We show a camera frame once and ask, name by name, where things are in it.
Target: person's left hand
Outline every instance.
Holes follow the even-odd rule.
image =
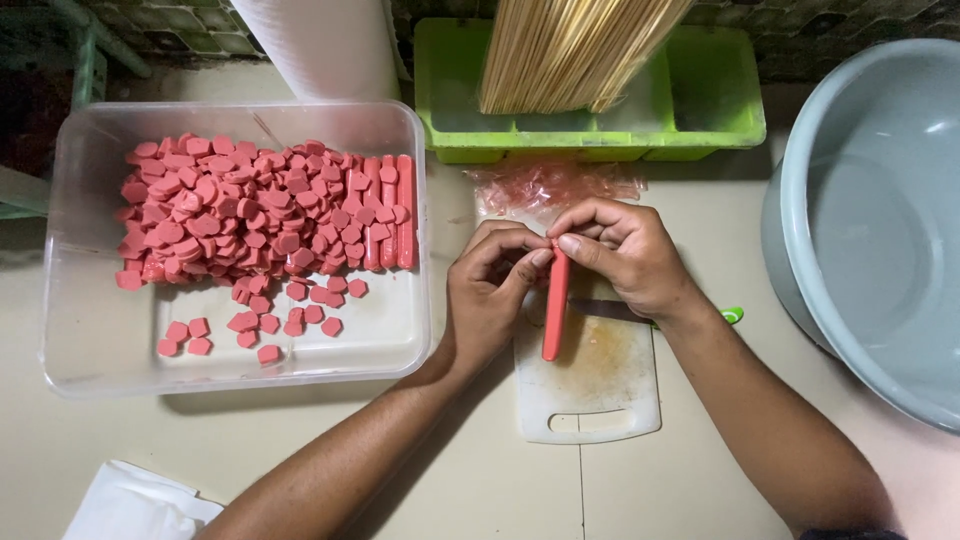
[[[522,223],[487,220],[446,273],[446,332],[453,368],[476,374],[510,341],[523,297],[547,275],[550,240]]]

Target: hand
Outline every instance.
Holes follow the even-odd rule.
[[[510,341],[523,297],[550,267],[550,247],[550,240],[522,223],[480,224],[446,273],[446,332],[441,345],[452,348],[454,369],[463,367],[475,374]]]
[[[571,259],[610,280],[637,315],[656,321],[683,312],[703,293],[650,207],[590,198],[566,210],[546,232]]]

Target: plastic wrapper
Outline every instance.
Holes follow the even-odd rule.
[[[587,197],[638,200],[646,191],[629,163],[522,157],[464,173],[477,184],[481,215],[531,216],[542,224]]]

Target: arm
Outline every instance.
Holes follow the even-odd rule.
[[[717,312],[655,210],[593,199],[558,217],[547,235],[609,278],[634,312],[657,321],[733,457],[795,535],[892,525],[870,463]]]
[[[317,540],[348,526],[510,339],[523,296],[552,258],[547,246],[517,223],[481,226],[450,267],[437,352],[240,494],[197,540]]]

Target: fingernail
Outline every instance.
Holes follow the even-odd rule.
[[[562,234],[557,238],[557,247],[567,255],[573,255],[580,249],[580,239],[572,234]]]
[[[550,263],[550,259],[553,258],[553,252],[550,250],[540,250],[539,253],[534,255],[530,260],[534,263],[534,266],[538,268],[546,268],[547,264]]]

